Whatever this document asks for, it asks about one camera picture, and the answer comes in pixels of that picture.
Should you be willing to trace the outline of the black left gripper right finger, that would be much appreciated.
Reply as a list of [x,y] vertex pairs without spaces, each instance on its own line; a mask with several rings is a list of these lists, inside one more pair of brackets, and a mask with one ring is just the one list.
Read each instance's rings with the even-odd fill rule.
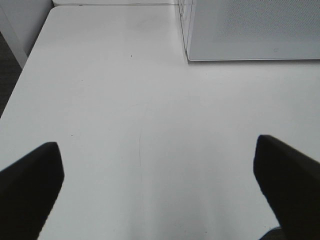
[[318,240],[319,162],[271,135],[260,135],[253,173],[286,239]]

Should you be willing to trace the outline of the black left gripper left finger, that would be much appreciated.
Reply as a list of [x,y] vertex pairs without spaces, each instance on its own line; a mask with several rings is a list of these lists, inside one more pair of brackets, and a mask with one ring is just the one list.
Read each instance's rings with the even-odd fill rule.
[[36,240],[64,181],[59,146],[46,142],[0,172],[0,238]]

